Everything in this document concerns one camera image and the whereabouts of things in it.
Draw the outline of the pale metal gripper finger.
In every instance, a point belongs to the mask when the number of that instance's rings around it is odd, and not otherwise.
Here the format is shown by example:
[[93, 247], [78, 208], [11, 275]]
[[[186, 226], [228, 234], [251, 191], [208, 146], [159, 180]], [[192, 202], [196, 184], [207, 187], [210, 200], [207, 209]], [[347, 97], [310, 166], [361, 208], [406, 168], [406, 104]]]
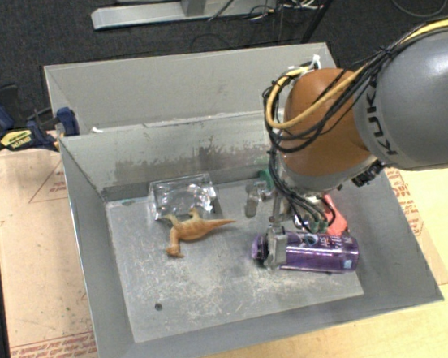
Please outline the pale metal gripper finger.
[[268, 248], [265, 266], [273, 269], [285, 264], [288, 244], [285, 228], [283, 226], [270, 227], [266, 232], [265, 242]]

